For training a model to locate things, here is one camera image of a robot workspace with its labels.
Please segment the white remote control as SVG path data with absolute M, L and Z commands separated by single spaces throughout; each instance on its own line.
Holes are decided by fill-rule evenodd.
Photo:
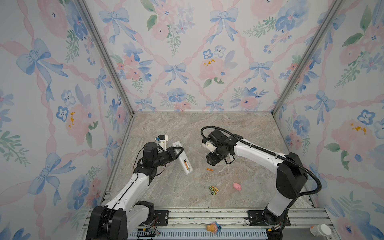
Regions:
M 175 142 L 175 143 L 172 143 L 172 146 L 173 146 L 173 147 L 183 147 L 180 141 L 177 141 L 177 142 Z M 192 166 L 191 166 L 191 163 L 190 163 L 190 161 L 189 161 L 189 159 L 188 159 L 188 157 L 187 157 L 187 154 L 186 154 L 185 149 L 184 149 L 184 152 L 183 152 L 183 153 L 180 155 L 180 157 L 178 158 L 178 160 L 179 160 L 179 162 L 181 163 L 181 165 L 182 165 L 182 169 L 183 169 L 183 171 L 185 172 L 186 175 L 189 175 L 190 173 L 193 172 L 194 169 L 193 169 Z M 188 162 L 189 167 L 190 167 L 190 171 L 187 171 L 186 166 L 185 166 L 185 164 L 184 164 L 184 160 L 186 160 L 186 161 Z

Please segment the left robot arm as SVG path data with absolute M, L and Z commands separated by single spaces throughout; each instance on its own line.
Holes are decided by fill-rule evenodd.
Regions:
M 182 147 L 164 149 L 156 142 L 146 143 L 129 182 L 105 206 L 96 206 L 91 212 L 86 239 L 126 240 L 140 225 L 154 224 L 154 204 L 138 198 L 149 188 L 158 167 L 173 162 L 183 152 Z

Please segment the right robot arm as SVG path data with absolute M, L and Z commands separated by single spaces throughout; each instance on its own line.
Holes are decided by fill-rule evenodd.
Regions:
M 308 173 L 300 158 L 289 153 L 276 153 L 257 146 L 243 137 L 215 128 L 208 136 L 202 134 L 202 144 L 210 151 L 207 163 L 217 165 L 224 160 L 230 165 L 236 157 L 242 157 L 262 166 L 276 177 L 276 193 L 260 217 L 249 220 L 250 226 L 260 223 L 272 229 L 282 229 L 288 219 L 288 211 L 302 193 Z

